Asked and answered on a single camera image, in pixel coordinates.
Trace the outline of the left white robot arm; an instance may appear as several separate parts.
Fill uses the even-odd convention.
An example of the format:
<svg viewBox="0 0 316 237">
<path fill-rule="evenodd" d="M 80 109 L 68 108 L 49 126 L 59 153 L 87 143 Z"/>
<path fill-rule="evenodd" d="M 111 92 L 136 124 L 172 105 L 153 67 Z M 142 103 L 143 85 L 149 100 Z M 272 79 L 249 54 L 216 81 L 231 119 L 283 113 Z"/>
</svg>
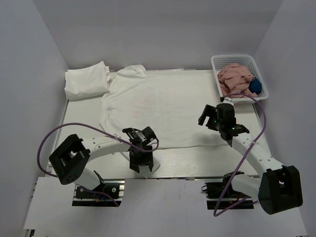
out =
<svg viewBox="0 0 316 237">
<path fill-rule="evenodd" d="M 125 128 L 122 130 L 129 140 L 104 132 L 105 136 L 82 139 L 76 134 L 68 136 L 50 155 L 49 161 L 61 184 L 75 183 L 87 188 L 93 197 L 104 192 L 101 176 L 88 169 L 86 164 L 96 158 L 115 153 L 129 154 L 129 168 L 144 178 L 149 178 L 160 163 L 153 156 L 151 143 L 158 140 L 148 126 L 143 130 Z"/>
</svg>

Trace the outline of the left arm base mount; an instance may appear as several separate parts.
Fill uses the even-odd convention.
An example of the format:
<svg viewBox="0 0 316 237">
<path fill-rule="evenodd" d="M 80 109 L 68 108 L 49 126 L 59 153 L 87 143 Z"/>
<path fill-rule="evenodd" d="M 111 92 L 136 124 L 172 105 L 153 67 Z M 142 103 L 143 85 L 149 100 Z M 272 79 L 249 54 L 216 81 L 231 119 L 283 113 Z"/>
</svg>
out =
<svg viewBox="0 0 316 237">
<path fill-rule="evenodd" d="M 123 180 L 105 180 L 103 190 L 98 189 L 101 194 L 94 194 L 75 186 L 72 206 L 80 207 L 118 207 L 121 204 L 124 193 Z"/>
</svg>

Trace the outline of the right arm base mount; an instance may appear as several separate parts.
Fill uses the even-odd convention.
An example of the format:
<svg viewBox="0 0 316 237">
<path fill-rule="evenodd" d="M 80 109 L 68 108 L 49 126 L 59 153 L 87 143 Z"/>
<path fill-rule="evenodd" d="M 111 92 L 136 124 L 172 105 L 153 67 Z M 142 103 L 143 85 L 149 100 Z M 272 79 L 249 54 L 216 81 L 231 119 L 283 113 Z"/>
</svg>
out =
<svg viewBox="0 0 316 237">
<path fill-rule="evenodd" d="M 214 210 L 223 189 L 224 185 L 222 182 L 207 182 L 202 186 L 201 191 L 206 194 L 206 204 L 208 210 Z M 229 188 L 225 192 L 218 209 L 223 210 L 230 205 L 242 200 L 244 197 L 245 194 L 233 191 L 231 188 Z M 255 202 L 252 200 L 252 198 L 248 198 L 243 203 L 233 207 L 233 209 L 253 209 L 254 204 Z"/>
</svg>

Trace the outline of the pink t shirt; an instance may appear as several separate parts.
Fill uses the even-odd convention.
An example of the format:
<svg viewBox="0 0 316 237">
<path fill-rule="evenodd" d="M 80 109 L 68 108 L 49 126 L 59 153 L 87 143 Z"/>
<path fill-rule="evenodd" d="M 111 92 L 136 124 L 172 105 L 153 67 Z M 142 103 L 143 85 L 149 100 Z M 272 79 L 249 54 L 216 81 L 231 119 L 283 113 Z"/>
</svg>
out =
<svg viewBox="0 0 316 237">
<path fill-rule="evenodd" d="M 251 97 L 258 97 L 256 93 L 250 91 L 249 86 L 254 81 L 255 76 L 246 66 L 234 63 L 225 66 L 217 75 L 222 94 L 243 93 Z"/>
</svg>

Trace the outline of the blue t shirt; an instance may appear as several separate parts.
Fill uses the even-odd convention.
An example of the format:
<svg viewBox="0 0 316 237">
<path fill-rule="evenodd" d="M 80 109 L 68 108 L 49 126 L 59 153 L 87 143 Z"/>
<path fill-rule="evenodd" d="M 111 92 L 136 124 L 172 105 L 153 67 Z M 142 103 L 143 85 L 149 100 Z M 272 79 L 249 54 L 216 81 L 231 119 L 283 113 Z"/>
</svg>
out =
<svg viewBox="0 0 316 237">
<path fill-rule="evenodd" d="M 262 84 L 256 77 L 254 78 L 253 81 L 250 82 L 249 90 L 252 93 L 256 93 L 257 95 L 259 95 L 262 92 Z"/>
</svg>

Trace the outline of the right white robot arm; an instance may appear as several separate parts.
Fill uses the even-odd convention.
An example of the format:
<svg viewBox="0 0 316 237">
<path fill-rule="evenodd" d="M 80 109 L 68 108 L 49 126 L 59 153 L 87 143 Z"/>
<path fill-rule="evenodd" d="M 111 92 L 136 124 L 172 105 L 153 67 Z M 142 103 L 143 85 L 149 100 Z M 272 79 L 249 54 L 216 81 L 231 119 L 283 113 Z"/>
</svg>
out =
<svg viewBox="0 0 316 237">
<path fill-rule="evenodd" d="M 262 209 L 269 215 L 300 207 L 303 204 L 301 178 L 299 170 L 291 165 L 286 166 L 273 158 L 264 150 L 249 130 L 238 124 L 233 105 L 219 104 L 216 107 L 206 105 L 198 119 L 199 125 L 206 125 L 208 129 L 218 131 L 221 138 L 230 147 L 239 152 L 242 161 L 248 161 L 255 169 L 259 178 L 252 178 L 237 168 L 224 175 L 218 189 L 206 184 L 207 195 L 214 198 L 218 193 L 218 200 L 214 207 L 214 216 L 220 215 L 217 211 L 223 198 L 240 196 L 240 200 L 225 208 L 229 210 L 247 198 L 259 202 Z"/>
</svg>

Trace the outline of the white printed t shirt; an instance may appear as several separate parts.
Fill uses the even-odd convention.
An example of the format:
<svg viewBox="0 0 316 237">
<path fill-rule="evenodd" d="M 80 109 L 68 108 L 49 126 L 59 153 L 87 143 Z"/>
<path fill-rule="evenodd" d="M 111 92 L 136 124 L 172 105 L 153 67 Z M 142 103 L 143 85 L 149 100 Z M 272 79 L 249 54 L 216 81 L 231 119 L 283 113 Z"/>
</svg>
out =
<svg viewBox="0 0 316 237">
<path fill-rule="evenodd" d="M 198 124 L 205 105 L 218 102 L 210 70 L 131 66 L 117 73 L 101 99 L 100 126 L 117 135 L 128 127 L 151 127 L 159 139 L 157 178 L 222 176 L 235 169 L 238 153 L 218 132 Z"/>
</svg>

